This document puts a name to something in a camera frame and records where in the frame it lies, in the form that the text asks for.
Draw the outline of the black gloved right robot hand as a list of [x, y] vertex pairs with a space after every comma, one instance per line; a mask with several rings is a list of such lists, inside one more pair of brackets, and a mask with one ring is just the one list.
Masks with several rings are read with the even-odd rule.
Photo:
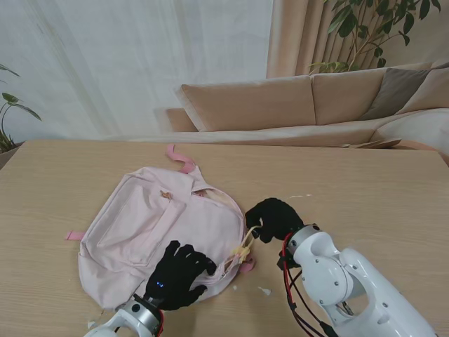
[[265, 244], [273, 238], [283, 241], [290, 233], [304, 227], [304, 222], [293, 207], [273, 197], [256, 204], [246, 212], [245, 217], [248, 229], [257, 226], [254, 238]]

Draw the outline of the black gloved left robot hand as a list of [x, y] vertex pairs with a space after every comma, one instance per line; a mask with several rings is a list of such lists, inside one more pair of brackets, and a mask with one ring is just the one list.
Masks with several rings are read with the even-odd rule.
[[182, 246], [173, 240], [150, 276], [143, 299], [160, 310], [178, 310], [199, 299], [207, 286], [193, 287], [203, 272], [213, 275], [217, 265], [190, 244]]

